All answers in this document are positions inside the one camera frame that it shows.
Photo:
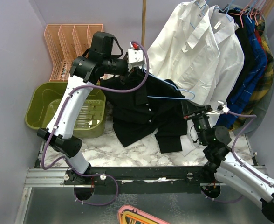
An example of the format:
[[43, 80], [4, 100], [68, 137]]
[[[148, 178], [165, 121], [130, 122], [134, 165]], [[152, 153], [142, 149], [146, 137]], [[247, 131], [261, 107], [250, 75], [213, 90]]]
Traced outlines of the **light blue hanger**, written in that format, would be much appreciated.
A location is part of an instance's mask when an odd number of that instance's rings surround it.
[[167, 82], [165, 80], [162, 80], [156, 76], [154, 76], [151, 73], [148, 73], [148, 75], [150, 77], [153, 77], [154, 79], [158, 80], [159, 82], [164, 83], [165, 85], [171, 86], [173, 89], [175, 89], [176, 91], [179, 92], [187, 92], [189, 94], [192, 94], [193, 96], [191, 98], [173, 98], [173, 97], [157, 97], [157, 96], [148, 96], [149, 98], [157, 98], [157, 99], [169, 99], [169, 100], [193, 100], [195, 98], [195, 93], [193, 93], [190, 90], [186, 90], [186, 89], [179, 89], [175, 84], [173, 84], [172, 82]]

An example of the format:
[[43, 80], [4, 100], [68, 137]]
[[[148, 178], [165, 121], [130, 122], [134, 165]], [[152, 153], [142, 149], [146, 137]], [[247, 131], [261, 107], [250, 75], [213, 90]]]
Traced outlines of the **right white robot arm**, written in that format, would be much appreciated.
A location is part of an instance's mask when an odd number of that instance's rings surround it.
[[210, 115], [222, 113], [234, 115], [225, 102], [219, 101], [218, 108], [198, 105], [190, 100], [182, 102], [185, 120], [191, 120], [197, 134], [196, 142], [204, 146], [208, 162], [203, 166], [202, 177], [206, 182], [224, 183], [254, 202], [262, 214], [274, 223], [274, 179], [248, 164], [229, 143], [232, 140], [224, 126], [210, 126]]

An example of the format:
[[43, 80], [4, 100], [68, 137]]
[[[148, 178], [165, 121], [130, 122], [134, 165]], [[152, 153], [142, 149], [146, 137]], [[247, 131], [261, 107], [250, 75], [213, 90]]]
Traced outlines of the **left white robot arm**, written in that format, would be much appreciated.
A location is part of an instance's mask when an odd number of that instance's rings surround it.
[[62, 100], [55, 115], [45, 128], [39, 128], [37, 135], [61, 153], [68, 165], [76, 170], [75, 179], [80, 184], [90, 181], [90, 164], [80, 151], [82, 140], [73, 135], [75, 122], [80, 110], [97, 81], [105, 73], [126, 76], [133, 67], [144, 62], [143, 52], [136, 43], [132, 43], [126, 56], [113, 55], [113, 44], [118, 40], [114, 35], [96, 32], [92, 43], [81, 56], [73, 60], [69, 78]]

